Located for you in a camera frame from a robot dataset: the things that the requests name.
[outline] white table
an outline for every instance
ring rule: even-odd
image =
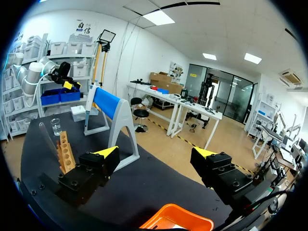
[[[159,114],[157,112],[154,112],[152,110],[149,111],[153,115],[156,115],[156,116],[158,116],[158,117],[160,117],[160,118],[162,118],[162,119],[164,119],[164,120],[169,122],[169,126],[168,126],[168,129],[167,129],[167,136],[171,135],[172,126],[174,124],[175,115],[177,114],[177,110],[178,110],[178,107],[179,107],[180,99],[175,100],[175,99],[170,98],[170,94],[158,93],[158,91],[150,89],[150,86],[148,86],[148,85],[141,85],[141,84],[136,84],[136,83],[128,83],[127,87],[131,88],[131,89],[134,89],[134,90],[137,90],[139,92],[145,93],[147,95],[153,96],[155,98],[164,100],[166,102],[174,104],[172,115],[171,115],[170,119],[166,118],[165,116],[163,116],[163,115],[161,115],[161,114]]]
[[[255,156],[255,160],[259,157],[259,155],[261,154],[262,150],[264,149],[266,143],[268,141],[270,141],[270,138],[273,138],[274,140],[276,140],[279,143],[282,143],[282,136],[278,135],[277,133],[275,133],[274,131],[270,130],[269,128],[265,127],[265,126],[261,126],[262,130],[258,136],[258,139],[256,140],[254,146],[252,147],[252,152],[254,153]],[[262,132],[265,132],[267,134],[267,137],[265,138],[262,146],[258,145],[259,140],[262,137]]]
[[[215,125],[214,125],[214,127],[212,129],[210,137],[208,138],[208,140],[206,142],[206,145],[204,147],[204,149],[207,149],[207,147],[210,144],[210,141],[211,141],[211,139],[212,139],[212,137],[213,137],[213,135],[215,133],[215,130],[216,130],[217,125],[218,125],[218,122],[222,119],[222,113],[221,112],[217,112],[216,113],[216,111],[213,110],[214,114],[212,114],[212,113],[210,113],[210,112],[205,110],[205,106],[202,106],[202,105],[197,104],[197,103],[195,103],[193,105],[192,103],[182,103],[182,102],[180,102],[179,104],[180,104],[180,108],[179,108],[178,116],[177,116],[177,119],[176,119],[176,122],[175,122],[175,126],[174,126],[174,128],[172,130],[171,138],[173,138],[176,134],[178,134],[179,132],[182,131],[187,111],[188,110],[192,110],[192,111],[194,111],[196,113],[200,113],[202,115],[210,117],[211,119],[216,120],[216,123],[215,123]],[[184,118],[183,118],[183,123],[182,123],[183,125],[182,125],[182,127],[179,128],[179,121],[180,121],[180,117],[181,117],[181,114],[182,114],[182,111],[183,111],[184,108],[186,108],[187,110],[186,110]]]

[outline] blue roller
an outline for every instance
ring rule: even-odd
[[[106,92],[103,89],[97,88],[93,100],[99,108],[113,119],[116,112],[116,107],[120,101],[120,98]]]

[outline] dark work surface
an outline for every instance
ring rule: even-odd
[[[53,135],[50,126],[50,120],[54,117],[60,118],[61,128],[67,132],[76,162],[78,156],[86,151],[107,148],[109,131],[84,136],[84,121],[75,123],[71,113],[33,120],[23,146],[22,179],[45,172],[57,180],[60,173],[58,161],[47,148],[38,125],[39,122],[45,123],[55,143],[58,137]],[[90,117],[90,128],[99,124],[103,125],[100,115]],[[129,139],[122,132],[117,145],[121,156],[131,153]],[[176,172],[140,146],[138,150],[140,159],[115,172],[107,185],[99,187],[89,201],[79,208],[81,211],[103,221],[132,227],[139,227],[169,203],[213,220],[215,227],[228,217],[231,208],[224,205],[213,190]]]
[[[263,129],[264,129],[268,134],[270,134],[272,137],[274,137],[275,140],[278,140],[278,141],[280,141],[280,142],[282,141],[282,136],[278,135],[276,132],[270,130],[269,128],[267,128],[267,127],[265,127],[265,126],[263,126],[263,125],[262,125],[262,127],[263,127]]]

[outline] red object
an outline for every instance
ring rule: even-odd
[[[185,228],[190,231],[211,231],[214,223],[175,204],[167,204],[140,228],[151,230]]]

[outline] glass cup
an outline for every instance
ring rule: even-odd
[[[60,132],[62,132],[61,125],[60,125],[60,119],[54,118],[50,121],[50,123],[51,123],[51,126],[52,126],[53,134],[55,136],[59,136]]]

